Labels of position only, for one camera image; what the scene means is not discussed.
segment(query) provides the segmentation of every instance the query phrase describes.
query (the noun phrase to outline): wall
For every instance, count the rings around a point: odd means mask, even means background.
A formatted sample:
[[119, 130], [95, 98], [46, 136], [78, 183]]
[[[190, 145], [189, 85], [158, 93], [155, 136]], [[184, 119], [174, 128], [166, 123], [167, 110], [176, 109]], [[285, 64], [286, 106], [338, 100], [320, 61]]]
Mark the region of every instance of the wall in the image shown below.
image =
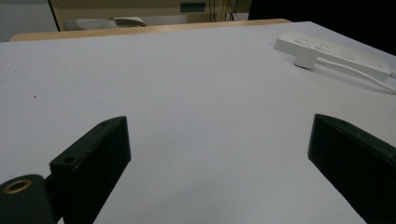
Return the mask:
[[389, 0], [332, 0], [323, 3], [317, 0], [253, 0], [249, 18], [312, 21], [363, 44], [396, 55], [394, 35], [391, 34], [395, 25], [394, 8], [394, 2]]
[[22, 33], [57, 31], [47, 0], [0, 0], [0, 42]]

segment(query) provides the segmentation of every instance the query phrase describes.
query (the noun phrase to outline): table surface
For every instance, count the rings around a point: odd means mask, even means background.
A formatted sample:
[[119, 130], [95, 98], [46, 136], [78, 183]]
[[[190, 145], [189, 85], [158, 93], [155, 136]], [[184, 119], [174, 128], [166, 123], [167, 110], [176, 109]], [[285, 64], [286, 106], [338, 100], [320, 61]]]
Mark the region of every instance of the table surface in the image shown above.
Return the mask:
[[0, 181], [125, 115], [132, 162], [95, 223], [364, 223], [307, 158], [313, 118], [396, 146], [396, 98], [294, 66], [287, 30], [395, 61], [312, 22], [0, 43]]

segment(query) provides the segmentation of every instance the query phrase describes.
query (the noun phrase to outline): power strip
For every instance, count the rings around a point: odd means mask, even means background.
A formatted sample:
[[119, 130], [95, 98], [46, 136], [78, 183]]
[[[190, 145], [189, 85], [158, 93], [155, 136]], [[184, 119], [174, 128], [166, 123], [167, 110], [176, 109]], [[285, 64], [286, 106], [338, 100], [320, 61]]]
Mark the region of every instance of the power strip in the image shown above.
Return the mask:
[[297, 54], [300, 47], [317, 49], [320, 58], [358, 69], [381, 82], [385, 82], [390, 75], [389, 66], [378, 56], [338, 45], [311, 35], [286, 31], [277, 39], [275, 44], [275, 49], [293, 56]]

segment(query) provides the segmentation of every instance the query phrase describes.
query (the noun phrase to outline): white cable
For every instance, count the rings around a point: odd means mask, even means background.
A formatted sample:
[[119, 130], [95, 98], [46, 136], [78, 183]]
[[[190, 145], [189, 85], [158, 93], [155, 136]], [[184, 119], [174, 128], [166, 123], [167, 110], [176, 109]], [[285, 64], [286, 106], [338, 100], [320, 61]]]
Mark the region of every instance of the white cable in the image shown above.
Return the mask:
[[371, 76], [369, 76], [369, 75], [367, 75], [367, 74], [365, 74], [365, 73], [363, 73], [363, 72], [361, 72], [361, 71], [359, 71], [359, 70], [357, 70], [355, 68], [352, 68], [352, 67], [340, 64], [340, 63], [329, 62], [329, 61], [327, 61], [325, 59], [322, 59], [322, 58], [318, 58], [317, 59], [317, 63], [323, 64], [323, 65], [330, 65], [330, 66], [344, 68], [344, 69], [349, 70], [349, 71], [351, 71], [351, 72], [353, 72], [353, 73], [355, 73], [355, 74], [357, 74], [357, 75], [359, 75], [361, 77], [365, 77], [365, 78], [369, 79], [370, 81], [374, 82], [376, 85], [384, 88], [385, 90], [396, 94], [396, 89], [395, 88], [393, 88], [393, 87], [391, 87], [391, 86], [389, 86], [389, 85], [387, 85], [387, 84], [385, 84], [385, 83], [383, 83], [383, 82], [381, 82], [381, 81], [379, 81], [379, 80], [377, 80], [377, 79], [375, 79], [375, 78], [373, 78], [373, 77], [371, 77]]
[[393, 78], [396, 78], [396, 71], [390, 69], [390, 76], [393, 77]]

